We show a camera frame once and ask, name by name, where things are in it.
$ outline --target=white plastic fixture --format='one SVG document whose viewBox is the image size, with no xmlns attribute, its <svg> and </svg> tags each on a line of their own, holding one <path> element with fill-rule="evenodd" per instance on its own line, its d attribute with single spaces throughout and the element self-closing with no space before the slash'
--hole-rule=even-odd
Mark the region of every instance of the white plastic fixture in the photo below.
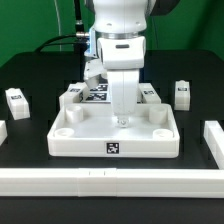
<svg viewBox="0 0 224 224">
<path fill-rule="evenodd" d="M 144 67 L 145 37 L 97 40 L 98 55 L 105 69 L 139 69 Z"/>
<path fill-rule="evenodd" d="M 0 121 L 0 146 L 5 141 L 6 137 L 7 137 L 7 130 L 5 121 Z"/>
<path fill-rule="evenodd" d="M 95 29 L 97 32 L 112 34 L 143 31 L 146 29 L 146 10 L 149 8 L 151 12 L 155 2 L 156 0 L 94 0 Z"/>
<path fill-rule="evenodd" d="M 121 128 L 110 104 L 82 103 L 62 108 L 47 138 L 52 156 L 173 158 L 180 137 L 167 104 L 138 104 Z"/>
<path fill-rule="evenodd" d="M 106 77 L 107 71 L 103 68 L 101 59 L 93 59 L 86 62 L 84 71 L 84 80 L 89 89 L 96 88 L 99 85 L 99 76 Z"/>
<path fill-rule="evenodd" d="M 20 89 L 8 89 L 5 91 L 9 109 L 14 120 L 30 117 L 29 104 Z"/>
<path fill-rule="evenodd" d="M 224 132 L 217 121 L 206 121 L 204 138 L 219 167 L 224 169 Z"/>
<path fill-rule="evenodd" d="M 68 90 L 59 97 L 60 108 L 71 103 L 80 103 L 89 96 L 86 83 L 70 84 Z"/>
<path fill-rule="evenodd" d="M 167 134 L 164 130 L 156 135 Z M 206 121 L 204 136 L 219 168 L 223 131 Z M 0 196 L 113 196 L 224 198 L 223 170 L 0 169 Z"/>
<path fill-rule="evenodd" d="M 190 110 L 190 85 L 189 82 L 179 81 L 176 82 L 175 87 L 175 110 Z"/>
<path fill-rule="evenodd" d="M 142 102 L 147 104 L 160 104 L 161 99 L 150 83 L 140 83 L 139 89 L 142 94 Z"/>
</svg>

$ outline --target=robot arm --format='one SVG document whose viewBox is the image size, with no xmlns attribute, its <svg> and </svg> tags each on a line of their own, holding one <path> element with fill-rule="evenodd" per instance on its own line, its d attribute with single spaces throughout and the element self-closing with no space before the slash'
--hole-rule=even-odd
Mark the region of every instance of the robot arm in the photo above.
<svg viewBox="0 0 224 224">
<path fill-rule="evenodd" d="M 107 73 L 112 109 L 120 127 L 128 126 L 129 116 L 135 112 L 137 104 L 139 70 L 144 67 L 146 51 L 146 41 L 142 35 L 147 27 L 146 17 L 150 14 L 164 14 L 178 2 L 179 0 L 85 0 L 87 7 L 95 13 L 90 40 L 95 50 L 92 49 L 93 53 L 86 55 L 94 58 L 98 56 L 94 64 L 98 64 L 99 69 L 95 69 L 96 73 L 92 74 L 87 64 L 84 79 L 92 88 L 93 83 L 97 84 L 92 82 L 99 75 L 97 73 Z"/>
</svg>

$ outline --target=green wall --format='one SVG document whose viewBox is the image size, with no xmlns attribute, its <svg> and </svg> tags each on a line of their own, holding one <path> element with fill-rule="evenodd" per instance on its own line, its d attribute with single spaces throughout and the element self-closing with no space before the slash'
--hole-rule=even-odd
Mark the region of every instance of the green wall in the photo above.
<svg viewBox="0 0 224 224">
<path fill-rule="evenodd" d="M 74 33 L 73 0 L 57 1 L 62 33 Z M 82 13 L 88 30 L 94 16 L 84 7 Z M 208 49 L 224 59 L 223 0 L 181 0 L 172 13 L 154 21 L 159 49 Z M 57 35 L 54 0 L 0 0 L 0 66 L 16 53 L 33 51 Z M 157 49 L 151 18 L 146 36 L 147 48 Z"/>
</svg>

